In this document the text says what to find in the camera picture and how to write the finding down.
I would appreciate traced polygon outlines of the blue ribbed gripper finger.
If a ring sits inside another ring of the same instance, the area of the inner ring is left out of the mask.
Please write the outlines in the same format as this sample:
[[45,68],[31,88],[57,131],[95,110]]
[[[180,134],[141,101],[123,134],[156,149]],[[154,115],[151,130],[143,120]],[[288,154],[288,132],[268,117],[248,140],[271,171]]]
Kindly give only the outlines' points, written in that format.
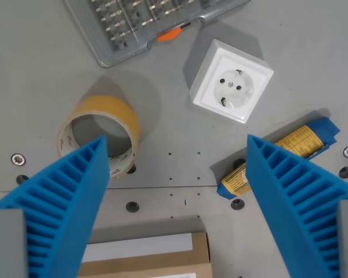
[[0,199],[0,210],[24,214],[30,277],[77,276],[109,179],[102,136]]
[[251,134],[246,177],[290,277],[339,277],[336,216],[348,183]]

